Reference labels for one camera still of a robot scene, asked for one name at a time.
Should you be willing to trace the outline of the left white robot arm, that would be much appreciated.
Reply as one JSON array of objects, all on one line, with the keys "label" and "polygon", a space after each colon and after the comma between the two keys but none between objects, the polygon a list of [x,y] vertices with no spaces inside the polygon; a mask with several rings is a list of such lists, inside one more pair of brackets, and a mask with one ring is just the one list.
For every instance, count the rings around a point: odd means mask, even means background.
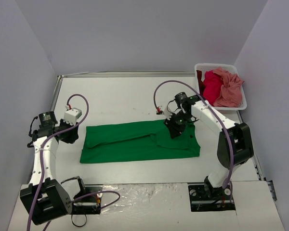
[{"label": "left white robot arm", "polygon": [[73,144],[78,138],[78,122],[82,112],[72,108],[57,121],[53,111],[35,117],[37,130],[30,130],[34,149],[34,165],[29,185],[20,191],[20,199],[29,213],[29,224],[41,225],[68,215],[72,211],[69,194],[56,180],[55,163],[59,142]]}]

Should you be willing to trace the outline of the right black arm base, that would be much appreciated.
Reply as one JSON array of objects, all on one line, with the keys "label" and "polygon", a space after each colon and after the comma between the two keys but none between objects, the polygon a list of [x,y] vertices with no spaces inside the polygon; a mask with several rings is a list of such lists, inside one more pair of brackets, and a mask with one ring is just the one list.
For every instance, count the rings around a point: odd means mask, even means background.
[{"label": "right black arm base", "polygon": [[190,209],[192,212],[222,212],[235,211],[236,206],[232,196],[231,186],[218,188],[209,197],[203,183],[188,184]]}]

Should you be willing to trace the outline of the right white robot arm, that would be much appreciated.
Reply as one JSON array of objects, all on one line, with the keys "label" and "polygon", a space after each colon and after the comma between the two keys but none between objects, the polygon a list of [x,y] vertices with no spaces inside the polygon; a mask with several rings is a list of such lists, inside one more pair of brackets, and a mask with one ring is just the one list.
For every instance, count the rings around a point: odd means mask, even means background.
[{"label": "right white robot arm", "polygon": [[250,128],[226,118],[199,96],[185,92],[174,96],[179,112],[166,112],[164,124],[172,139],[183,134],[191,118],[196,118],[218,135],[218,168],[204,180],[204,193],[214,199],[226,188],[232,173],[254,156]]}]

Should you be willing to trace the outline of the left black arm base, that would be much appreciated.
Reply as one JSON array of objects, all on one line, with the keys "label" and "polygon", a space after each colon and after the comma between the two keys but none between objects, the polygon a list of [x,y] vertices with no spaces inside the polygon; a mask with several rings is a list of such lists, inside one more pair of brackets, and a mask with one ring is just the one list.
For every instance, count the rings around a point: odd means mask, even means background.
[{"label": "left black arm base", "polygon": [[[100,192],[102,185],[84,185],[84,186],[64,186],[71,197],[71,201],[76,198],[89,194]],[[101,197],[102,194],[89,196],[80,199],[72,204],[71,215],[99,215],[101,213]]]}]

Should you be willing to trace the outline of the green t shirt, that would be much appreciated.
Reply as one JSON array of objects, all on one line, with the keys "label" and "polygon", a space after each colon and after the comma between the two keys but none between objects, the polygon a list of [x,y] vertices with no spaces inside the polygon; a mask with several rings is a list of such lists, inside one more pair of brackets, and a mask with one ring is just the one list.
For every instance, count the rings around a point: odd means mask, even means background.
[{"label": "green t shirt", "polygon": [[80,163],[148,161],[200,156],[194,125],[171,139],[163,120],[87,126]]}]

